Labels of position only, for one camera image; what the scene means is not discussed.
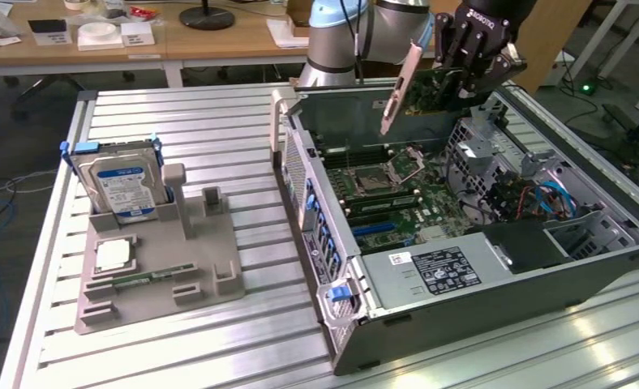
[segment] motherboard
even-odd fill
[[[457,237],[472,227],[441,162],[420,145],[334,149],[322,158],[363,254]]]

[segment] warning label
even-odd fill
[[[413,264],[432,294],[443,294],[481,283],[459,247],[412,255]]]

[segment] black lamp base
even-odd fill
[[[213,6],[209,8],[209,15],[205,15],[204,8],[196,6],[180,13],[180,21],[197,30],[222,30],[236,23],[236,16]]]

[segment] hard drive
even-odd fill
[[[161,142],[78,143],[63,158],[83,184],[94,213],[113,212],[121,224],[157,218],[157,205],[169,202],[161,166]]]

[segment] wooden desk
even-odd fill
[[[154,26],[157,44],[125,49],[78,51],[77,44],[38,46],[31,36],[29,19],[61,19],[77,12],[69,11],[59,0],[19,3],[10,18],[23,29],[22,42],[0,47],[0,75],[43,75],[98,71],[164,69],[172,88],[182,87],[180,70],[196,66],[236,66],[274,63],[302,63],[306,49],[280,49],[266,28],[270,16],[242,11],[281,15],[284,8],[268,3],[241,5],[213,0],[216,6],[229,6],[237,18],[236,25],[221,31],[198,31],[178,20],[180,13],[194,4],[155,3],[165,24]],[[517,42],[528,59],[527,71],[516,81],[531,93],[541,84],[556,54],[572,33],[591,0],[539,0],[523,25]],[[433,12],[453,12],[460,0],[433,0]],[[71,28],[77,42],[77,27]]]

